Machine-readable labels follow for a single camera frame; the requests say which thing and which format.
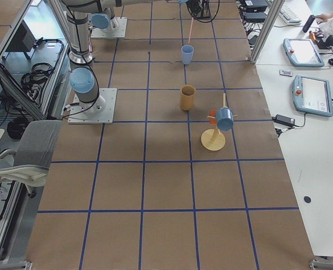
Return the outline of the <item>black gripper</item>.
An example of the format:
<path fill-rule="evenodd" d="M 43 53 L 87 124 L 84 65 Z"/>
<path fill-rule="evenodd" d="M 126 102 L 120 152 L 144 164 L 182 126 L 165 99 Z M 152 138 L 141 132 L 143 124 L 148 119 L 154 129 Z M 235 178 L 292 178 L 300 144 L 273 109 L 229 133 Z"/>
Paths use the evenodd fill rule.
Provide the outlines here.
<path fill-rule="evenodd" d="M 204 14 L 204 5 L 199 0 L 188 0 L 186 2 L 187 9 L 192 17 L 202 17 Z"/>

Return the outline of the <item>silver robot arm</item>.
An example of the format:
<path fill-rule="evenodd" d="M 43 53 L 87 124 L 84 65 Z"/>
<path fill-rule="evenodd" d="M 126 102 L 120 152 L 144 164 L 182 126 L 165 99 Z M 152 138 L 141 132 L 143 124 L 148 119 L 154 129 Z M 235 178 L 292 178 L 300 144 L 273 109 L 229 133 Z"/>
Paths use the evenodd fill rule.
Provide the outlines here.
<path fill-rule="evenodd" d="M 70 61 L 76 65 L 87 67 L 92 61 L 89 50 L 89 15 L 96 16 L 93 25 L 100 29 L 106 29 L 114 22 L 115 7 L 136 5 L 144 1 L 63 1 L 66 7 L 67 25 L 70 34 L 71 52 Z"/>
<path fill-rule="evenodd" d="M 91 14 L 91 24 L 94 28 L 106 33 L 115 31 L 119 26 L 113 7 L 108 7 L 102 12 Z"/>

